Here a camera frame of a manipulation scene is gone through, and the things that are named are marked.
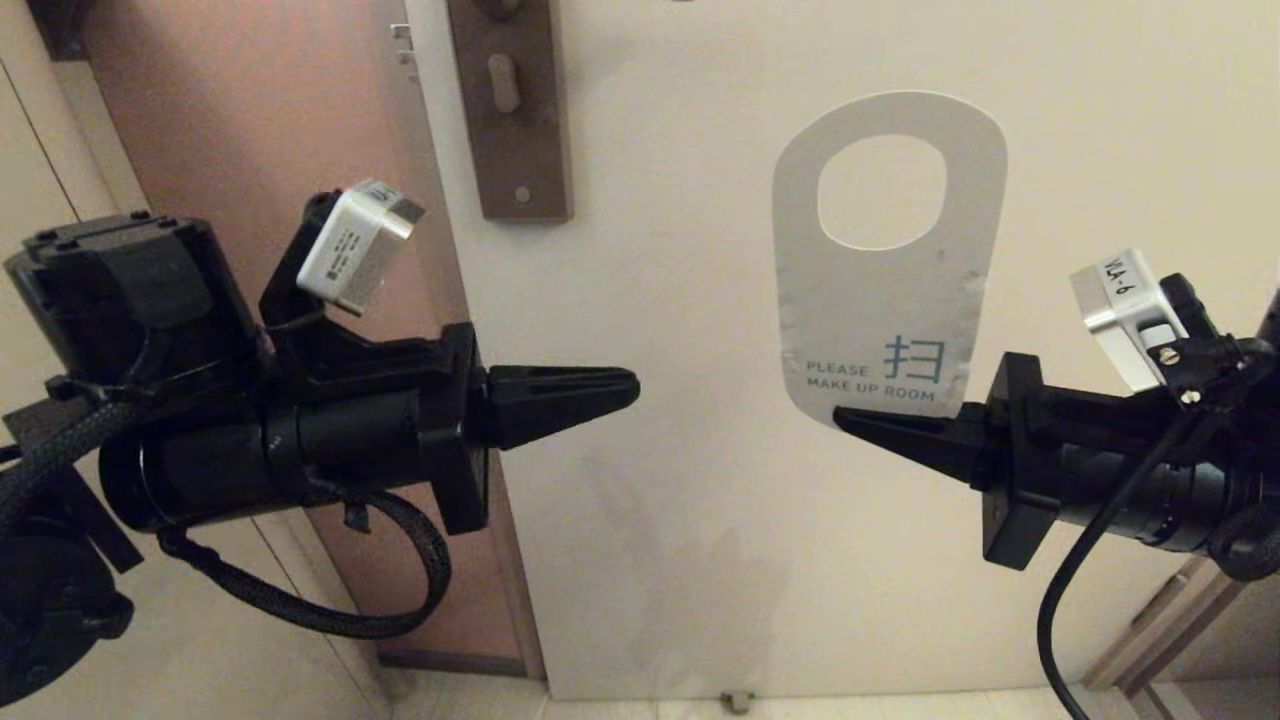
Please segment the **beige door jamb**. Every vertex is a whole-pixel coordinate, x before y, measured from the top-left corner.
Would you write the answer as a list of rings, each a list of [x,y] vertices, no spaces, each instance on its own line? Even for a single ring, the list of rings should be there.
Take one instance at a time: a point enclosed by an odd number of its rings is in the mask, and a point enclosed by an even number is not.
[[[27,0],[0,0],[0,415],[61,370],[3,261],[37,231],[120,209]],[[9,441],[0,423],[0,445]],[[270,618],[134,536],[129,630],[0,720],[390,720],[364,647]]]

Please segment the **white and blue door hanger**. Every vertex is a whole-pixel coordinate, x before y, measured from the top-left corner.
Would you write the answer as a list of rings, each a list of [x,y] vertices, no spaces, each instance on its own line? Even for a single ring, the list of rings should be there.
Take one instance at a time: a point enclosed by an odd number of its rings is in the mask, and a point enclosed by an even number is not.
[[[837,241],[820,218],[823,172],[842,151],[895,136],[941,156],[937,219],[892,249]],[[1007,173],[997,120],[945,94],[873,94],[790,140],[774,165],[771,219],[780,360],[800,413],[827,427],[838,409],[928,419],[960,413]]]

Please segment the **white room door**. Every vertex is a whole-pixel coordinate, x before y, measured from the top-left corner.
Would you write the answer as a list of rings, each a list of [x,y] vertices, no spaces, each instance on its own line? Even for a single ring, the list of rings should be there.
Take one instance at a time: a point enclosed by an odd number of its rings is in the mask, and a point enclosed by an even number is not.
[[[484,219],[445,0],[406,0],[493,364],[625,366],[639,401],[502,459],[557,700],[1038,685],[1025,571],[980,496],[785,388],[772,181],[877,94],[996,120],[1007,183],[966,392],[1006,351],[1126,393],[1070,275],[1121,249],[1252,334],[1280,266],[1280,0],[558,0],[575,215]]]

